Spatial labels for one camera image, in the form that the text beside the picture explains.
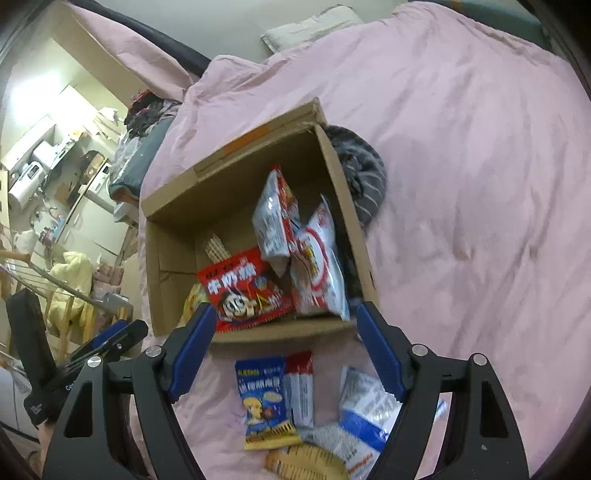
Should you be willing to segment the person's left hand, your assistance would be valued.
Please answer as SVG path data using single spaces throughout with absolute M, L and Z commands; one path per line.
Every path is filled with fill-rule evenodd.
M 55 422 L 45 421 L 39 426 L 38 440 L 40 447 L 38 450 L 32 452 L 28 457 L 29 466 L 39 477 L 41 477 L 43 474 L 48 448 L 53 436 L 55 425 Z

